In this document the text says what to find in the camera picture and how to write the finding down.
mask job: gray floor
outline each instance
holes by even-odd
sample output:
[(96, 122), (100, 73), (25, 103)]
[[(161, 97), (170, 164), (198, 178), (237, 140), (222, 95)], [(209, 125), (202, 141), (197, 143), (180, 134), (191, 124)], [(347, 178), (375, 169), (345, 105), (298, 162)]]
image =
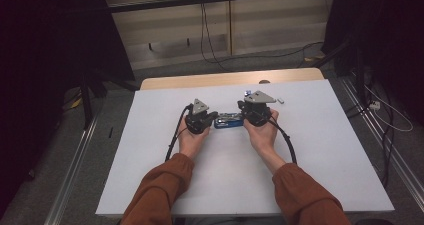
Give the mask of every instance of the gray floor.
[[(319, 45), (306, 50), (306, 56), (314, 56), (318, 49)], [(282, 55), (295, 50), (271, 51), (254, 55)], [(297, 53), (286, 57), (241, 58), (224, 62), (221, 65), (231, 71), (268, 70), (294, 68), (299, 66), (301, 60), (302, 53)], [(136, 71), (135, 74), (137, 76), (137, 83), (140, 83), (148, 77), (220, 72), (225, 71), (217, 66), (217, 64), (197, 61), (143, 69)], [(349, 78), (337, 78), (331, 65), (325, 66), (323, 73), (330, 80), (342, 107), (347, 109), (353, 106), (354, 103), (343, 86), (343, 80)], [(120, 135), (122, 134), (131, 107), (133, 93), (118, 89), (112, 85), (108, 87), (111, 90), (104, 100), (92, 100), (95, 104), (95, 110), (100, 112), (97, 126), (85, 153), (84, 162), (79, 170), (60, 224), (116, 224), (118, 221), (117, 219), (98, 217), (94, 212), (119, 144)], [(401, 104), (396, 104), (396, 107), (401, 108), (402, 106)], [(381, 176), (381, 169), (383, 168), (382, 152), (377, 139), (371, 133), (362, 116), (356, 116), (350, 119), (350, 121), (371, 162), (376, 167), (377, 173)], [(395, 122), (397, 126), (405, 126), (402, 119), (398, 116)], [(18, 194), (0, 221), (0, 225), (44, 224), (77, 149), (77, 145), (80, 142), (83, 133), (83, 123), (84, 116), (81, 107), (63, 114), (61, 124), (49, 148), (35, 169), (35, 179), (22, 184)], [(399, 153), (407, 161), (411, 170), (423, 181), (424, 165), (421, 160), (424, 154), (424, 148), (422, 146), (424, 142), (424, 128), (416, 123), (414, 123), (414, 126), (414, 130), (409, 133), (396, 132), (394, 144), (399, 150)], [(424, 224), (423, 211), (417, 205), (393, 167), (391, 167), (387, 193), (396, 211), (390, 213), (348, 214), (352, 223), (361, 218), (379, 217), (390, 220), (394, 224)]]

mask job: person's left hand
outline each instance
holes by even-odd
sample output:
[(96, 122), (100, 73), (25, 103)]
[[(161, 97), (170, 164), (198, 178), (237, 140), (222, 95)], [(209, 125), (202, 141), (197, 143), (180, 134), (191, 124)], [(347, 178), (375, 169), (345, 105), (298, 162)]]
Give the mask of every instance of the person's left hand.
[(191, 160), (194, 160), (196, 155), (200, 152), (202, 148), (203, 141), (209, 134), (209, 130), (211, 128), (208, 127), (201, 134), (193, 134), (187, 129), (187, 124), (185, 123), (185, 117), (181, 120), (180, 127), (178, 128), (178, 136), (180, 153), (186, 155)]

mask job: desk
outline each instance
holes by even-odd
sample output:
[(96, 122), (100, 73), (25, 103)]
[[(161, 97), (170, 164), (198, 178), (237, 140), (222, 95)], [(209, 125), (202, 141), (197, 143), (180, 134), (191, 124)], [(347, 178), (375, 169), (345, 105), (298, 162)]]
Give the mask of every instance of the desk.
[[(287, 76), (282, 81), (302, 81), (257, 84), (258, 79), (272, 82), (277, 79), (277, 74)], [(315, 80), (305, 81), (308, 80), (306, 74), (311, 76), (309, 79)], [(280, 112), (280, 125), (291, 136), (299, 165), (339, 198), (345, 211), (393, 210), (330, 84), (323, 80), (318, 70), (233, 75), (234, 79), (231, 78), (232, 74), (193, 76), (197, 82), (190, 81), (190, 76), (143, 82), (142, 88), (145, 90), (137, 92), (134, 97), (96, 214), (110, 217), (122, 215), (141, 178), (163, 162), (178, 115), (188, 102), (198, 97), (211, 110), (237, 112), (236, 101), (243, 97), (246, 89), (262, 90), (271, 96), (283, 97), (286, 101), (284, 105), (269, 106)], [(207, 87), (213, 82), (221, 86)], [(231, 82), (240, 85), (227, 85)], [(194, 84), (204, 87), (187, 88)], [(190, 189), (176, 202), (173, 214), (278, 214), (280, 211), (275, 204), (271, 174), (248, 144), (249, 137), (242, 127), (219, 131), (212, 129), (196, 158), (199, 162), (196, 163)], [(277, 152), (285, 160), (291, 161), (281, 136), (277, 137), (276, 144)]]
[(219, 73), (208, 75), (149, 78), (141, 84), (142, 90), (164, 88), (190, 88), (236, 84), (258, 84), (261, 80), (271, 83), (323, 80), (317, 68), (286, 69), (256, 72)]

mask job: electrical cord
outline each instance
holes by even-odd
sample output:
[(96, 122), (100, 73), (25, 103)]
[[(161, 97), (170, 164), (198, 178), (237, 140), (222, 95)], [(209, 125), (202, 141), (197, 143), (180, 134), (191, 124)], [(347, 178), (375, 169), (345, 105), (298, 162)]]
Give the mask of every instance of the electrical cord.
[(271, 118), (274, 120), (274, 121), (271, 121), (271, 119), (269, 119), (269, 118), (266, 118), (266, 117), (264, 117), (264, 116), (262, 116), (262, 114), (260, 114), (260, 113), (258, 113), (258, 112), (255, 112), (255, 111), (253, 111), (256, 115), (258, 115), (258, 116), (260, 116), (261, 118), (263, 118), (263, 119), (265, 119), (265, 120), (267, 120), (269, 123), (271, 123), (274, 127), (276, 127), (279, 131), (280, 131), (280, 133), (281, 133), (281, 135), (283, 135), (283, 138), (284, 138), (284, 140), (286, 141), (286, 143), (287, 143), (287, 146), (289, 147), (289, 151), (290, 151), (290, 156), (291, 156), (291, 158), (292, 158), (292, 162), (294, 163), (294, 164), (297, 164), (297, 159), (296, 159), (296, 153), (294, 152), (294, 148), (293, 148), (293, 144), (291, 143), (291, 141), (290, 141), (290, 136), (289, 135), (287, 135), (287, 133), (280, 127), (280, 125), (278, 125), (278, 123), (277, 123), (277, 121), (275, 120), (275, 118), (273, 118), (272, 116), (271, 116)]
[(374, 109), (374, 114), (376, 115), (376, 117), (378, 118), (378, 119), (380, 119), (384, 124), (386, 124), (386, 125), (388, 125), (388, 126), (390, 126), (391, 128), (393, 128), (393, 129), (395, 129), (395, 130), (397, 130), (397, 131), (400, 131), (400, 132), (410, 132), (410, 131), (412, 131), (413, 129), (414, 129), (414, 125), (412, 125), (412, 122), (408, 119), (408, 118), (406, 118), (401, 112), (399, 112), (398, 110), (396, 110), (393, 106), (391, 106), (391, 105), (389, 105), (389, 104), (387, 104), (383, 99), (381, 99), (379, 96), (377, 96), (373, 91), (371, 91), (371, 89), (369, 89), (367, 86), (365, 86), (365, 88), (372, 94), (372, 95), (374, 95), (374, 97), (376, 97), (380, 102), (382, 102), (384, 105), (387, 105), (389, 108), (391, 108), (391, 109), (393, 109), (396, 113), (398, 113), (403, 119), (405, 119), (405, 121), (407, 121), (408, 123), (409, 123), (409, 125), (410, 125), (410, 128), (408, 128), (408, 129), (401, 129), (401, 128), (398, 128), (398, 127), (395, 127), (395, 126), (393, 126), (392, 124), (390, 124), (390, 123), (388, 123), (388, 122), (386, 122), (384, 119), (382, 119), (378, 114), (377, 114), (377, 112), (376, 112), (376, 110)]
[(227, 72), (234, 72), (234, 71), (232, 71), (232, 70), (229, 70), (229, 69), (227, 69), (227, 68), (223, 67), (223, 66), (221, 65), (221, 63), (218, 61), (218, 59), (216, 59), (215, 52), (213, 51), (213, 47), (212, 47), (211, 36), (210, 36), (210, 34), (209, 34), (208, 19), (207, 19), (207, 16), (206, 16), (206, 8), (205, 8), (205, 4), (203, 4), (203, 3), (202, 3), (202, 4), (200, 4), (200, 6), (201, 6), (201, 8), (202, 8), (202, 38), (201, 38), (201, 40), (200, 40), (200, 50), (201, 50), (201, 52), (202, 52), (203, 59), (205, 59), (205, 61), (206, 61), (206, 62), (209, 62), (209, 60), (207, 60), (207, 59), (206, 59), (205, 54), (204, 54), (204, 52), (203, 52), (203, 30), (204, 30), (204, 27), (205, 27), (205, 25), (206, 25), (206, 32), (208, 33), (209, 46), (210, 46), (211, 51), (212, 51), (212, 56), (213, 56), (213, 58), (214, 58), (214, 60), (215, 60), (215, 62), (214, 62), (214, 63), (217, 63), (217, 64), (219, 65), (219, 67), (221, 67), (221, 69), (222, 69), (222, 70), (224, 70), (224, 71), (227, 71)]
[(182, 113), (181, 113), (181, 116), (180, 116), (180, 118), (179, 118), (179, 120), (178, 120), (177, 128), (175, 129), (174, 136), (172, 137), (172, 140), (171, 140), (171, 144), (169, 144), (169, 146), (168, 146), (169, 148), (168, 148), (168, 152), (166, 153), (165, 162), (166, 162), (166, 161), (168, 161), (168, 160), (169, 160), (169, 158), (171, 157), (172, 149), (174, 149), (174, 145), (175, 145), (175, 142), (177, 141), (177, 138), (180, 136), (180, 134), (181, 134), (184, 130), (186, 130), (186, 129), (187, 129), (187, 128), (185, 128), (185, 129), (181, 130), (181, 132), (180, 132), (180, 133), (178, 133), (178, 128), (180, 127), (181, 121), (183, 120), (184, 113), (185, 113), (187, 110), (189, 110), (192, 106), (193, 106), (192, 104), (187, 105), (187, 106), (183, 109), (183, 111), (182, 111)]
[(297, 65), (296, 68), (300, 68), (303, 65), (303, 62), (305, 61), (305, 49), (312, 47), (313, 45), (322, 44), (324, 42), (315, 42), (315, 43), (309, 43), (303, 46), (302, 48), (302, 61), (300, 61), (299, 65)]
[[(383, 87), (384, 93), (386, 94), (387, 97), (387, 101), (389, 104), (391, 104), (391, 99), (390, 96), (388, 96), (386, 89)], [(383, 104), (384, 110), (387, 112), (387, 114), (389, 115), (389, 119), (390, 119), (390, 125), (393, 125), (393, 120), (394, 120), (394, 116), (393, 116), (393, 109), (390, 106), (390, 110), (386, 107), (385, 104)], [(392, 129), (392, 136), (391, 139), (388, 140), (388, 142), (390, 143), (390, 146), (388, 148), (388, 150), (386, 150), (386, 137), (388, 132), (390, 131), (390, 129), (392, 129), (392, 126), (387, 125), (386, 129), (384, 130), (384, 133), (382, 135), (381, 138), (381, 144), (383, 146), (383, 162), (384, 162), (384, 174), (383, 177), (381, 178), (381, 183), (383, 185), (384, 188), (387, 188), (387, 185), (389, 183), (389, 165), (390, 165), (390, 160), (392, 157), (392, 151), (393, 151), (393, 146), (394, 146), (394, 138), (395, 138), (395, 132)]]
[(276, 127), (280, 131), (281, 135), (283, 135), (283, 138), (286, 141), (287, 146), (289, 147), (290, 155), (292, 157), (292, 162), (297, 164), (296, 153), (294, 152), (293, 144), (290, 141), (290, 136), (288, 136), (287, 133), (284, 132), (284, 130), (278, 125), (277, 122), (273, 122), (271, 121), (271, 119), (267, 119), (267, 120), (269, 123), (271, 123), (274, 127)]
[(360, 114), (362, 114), (363, 112), (365, 112), (365, 111), (367, 111), (368, 110), (368, 108), (370, 107), (370, 105), (371, 105), (371, 100), (369, 100), (369, 102), (367, 103), (367, 105), (365, 106), (365, 107), (363, 107), (360, 111), (358, 111), (357, 113), (354, 113), (354, 114), (351, 114), (351, 115), (347, 115), (347, 118), (348, 119), (351, 119), (351, 118), (353, 118), (353, 117), (356, 117), (356, 116), (358, 116), (358, 115), (360, 115)]
[[(215, 53), (214, 53), (214, 50), (213, 50), (213, 47), (212, 47), (212, 42), (211, 42), (211, 39), (210, 39), (210, 33), (209, 33), (205, 4), (201, 4), (201, 8), (202, 8), (202, 37), (201, 37), (201, 42), (200, 42), (200, 51), (202, 53), (202, 57), (205, 60), (205, 62), (214, 63), (214, 64), (217, 63), (223, 70), (228, 71), (228, 72), (234, 72), (234, 71), (231, 71), (231, 70), (223, 67), (221, 63), (227, 62), (227, 61), (230, 61), (230, 60), (244, 59), (244, 58), (279, 58), (279, 57), (286, 57), (286, 56), (297, 54), (297, 53), (302, 52), (302, 51), (303, 51), (303, 58), (302, 58), (302, 61), (303, 61), (305, 59), (305, 53), (304, 53), (305, 49), (307, 49), (307, 48), (309, 48), (313, 45), (316, 45), (316, 44), (324, 43), (324, 42), (315, 42), (315, 43), (306, 44), (305, 46), (303, 46), (303, 48), (301, 48), (299, 50), (296, 50), (296, 51), (291, 52), (291, 53), (280, 54), (280, 55), (251, 55), (251, 56), (241, 56), (241, 57), (229, 57), (229, 58), (224, 58), (222, 60), (218, 60), (215, 56)], [(203, 31), (204, 31), (204, 27), (206, 27), (206, 32), (207, 32), (208, 40), (209, 40), (209, 46), (211, 48), (212, 55), (213, 55), (213, 58), (214, 58), (212, 61), (205, 57), (205, 54), (204, 54), (204, 51), (203, 51), (203, 38), (204, 38)]]
[(348, 113), (348, 112), (352, 111), (354, 108), (356, 108), (358, 105), (359, 105), (359, 103), (355, 103), (355, 105), (353, 105), (352, 107), (350, 107), (350, 108), (348, 108), (348, 109), (344, 110), (344, 112), (345, 112), (345, 113)]

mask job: hand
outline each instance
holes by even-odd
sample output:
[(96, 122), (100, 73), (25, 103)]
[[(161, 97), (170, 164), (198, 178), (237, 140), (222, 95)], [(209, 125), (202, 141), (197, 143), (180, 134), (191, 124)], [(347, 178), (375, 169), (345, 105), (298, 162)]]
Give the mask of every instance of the hand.
[(209, 134), (210, 127), (206, 128), (205, 131), (201, 134), (193, 134), (187, 129), (187, 124), (185, 123), (185, 117), (181, 120), (180, 127), (178, 128), (178, 136), (180, 153), (186, 155), (191, 160), (194, 160), (196, 155), (200, 152), (202, 148), (203, 141)]
[[(271, 109), (271, 117), (277, 121), (278, 112)], [(255, 127), (250, 124), (247, 119), (244, 120), (243, 125), (249, 133), (252, 147), (265, 162), (272, 174), (286, 164), (284, 159), (281, 158), (274, 149), (275, 138), (278, 132), (278, 129), (274, 127), (274, 125), (268, 122), (261, 127)]]

